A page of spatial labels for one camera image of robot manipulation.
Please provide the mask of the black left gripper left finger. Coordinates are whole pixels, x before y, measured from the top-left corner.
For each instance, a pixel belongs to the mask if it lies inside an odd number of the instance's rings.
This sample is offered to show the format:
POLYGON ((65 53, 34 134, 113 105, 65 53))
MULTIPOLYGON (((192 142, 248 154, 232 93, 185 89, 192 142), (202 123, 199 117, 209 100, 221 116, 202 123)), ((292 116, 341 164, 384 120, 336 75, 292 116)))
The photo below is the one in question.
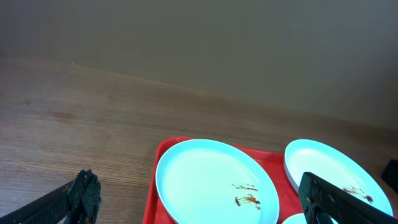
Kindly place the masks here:
POLYGON ((95 224, 101 184, 91 170, 81 170, 69 183, 1 217, 10 224, 95 224))

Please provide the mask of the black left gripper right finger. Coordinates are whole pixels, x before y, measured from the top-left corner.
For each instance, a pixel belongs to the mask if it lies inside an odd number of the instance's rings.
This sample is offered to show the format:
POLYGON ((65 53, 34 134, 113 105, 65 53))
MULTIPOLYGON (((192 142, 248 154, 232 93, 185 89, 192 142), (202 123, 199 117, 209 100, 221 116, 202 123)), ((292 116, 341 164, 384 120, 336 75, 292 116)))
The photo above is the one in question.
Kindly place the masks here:
POLYGON ((393 216, 311 172, 303 173, 298 196, 308 224, 397 224, 393 216))

